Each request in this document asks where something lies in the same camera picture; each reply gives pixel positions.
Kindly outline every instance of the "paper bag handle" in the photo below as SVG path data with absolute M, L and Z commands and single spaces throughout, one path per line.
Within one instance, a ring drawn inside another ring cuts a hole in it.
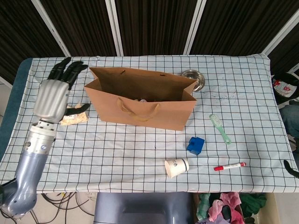
M 140 117 L 135 112 L 130 110 L 128 107 L 126 107 L 124 105 L 124 102 L 122 101 L 122 99 L 120 99 L 120 98 L 117 99 L 117 105 L 123 112 L 126 112 L 128 115 L 130 115 L 135 120 L 142 121 L 142 122 L 152 119 L 158 113 L 158 111 L 160 109 L 160 104 L 156 104 L 155 109 L 152 112 L 150 112 L 147 117 Z

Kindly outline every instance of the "clothing pile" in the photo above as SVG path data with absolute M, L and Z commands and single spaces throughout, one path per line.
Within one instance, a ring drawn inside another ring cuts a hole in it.
M 199 199 L 196 224 L 245 224 L 247 222 L 244 221 L 242 210 L 245 211 L 244 217 L 250 217 L 253 213 L 256 214 L 266 202 L 263 194 L 239 196 L 238 192 L 201 193 Z

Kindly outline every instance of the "blue block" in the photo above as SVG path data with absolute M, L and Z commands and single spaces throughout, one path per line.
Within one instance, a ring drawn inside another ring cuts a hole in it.
M 204 139 L 192 137 L 189 141 L 189 145 L 187 146 L 187 150 L 190 151 L 190 153 L 198 155 L 201 153 L 204 143 Z

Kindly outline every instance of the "red marker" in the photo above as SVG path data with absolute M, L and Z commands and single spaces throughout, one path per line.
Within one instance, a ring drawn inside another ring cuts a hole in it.
M 231 169 L 231 168 L 245 167 L 245 166 L 246 166 L 245 162 L 239 162 L 239 163 L 231 164 L 231 165 L 227 165 L 227 166 L 214 167 L 214 170 L 215 171 L 220 171 L 220 170 L 224 170 L 224 169 Z

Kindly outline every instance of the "pink cloth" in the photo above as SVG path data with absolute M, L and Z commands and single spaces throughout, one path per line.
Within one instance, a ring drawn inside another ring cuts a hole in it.
M 245 224 L 243 221 L 242 215 L 235 210 L 235 207 L 241 204 L 241 200 L 239 194 L 237 192 L 229 192 L 227 194 L 221 193 L 220 199 L 222 200 L 214 200 L 212 207 L 209 209 L 209 220 L 214 222 L 217 219 L 217 216 L 221 214 L 222 207 L 224 205 L 228 205 L 231 210 L 232 215 L 232 224 Z

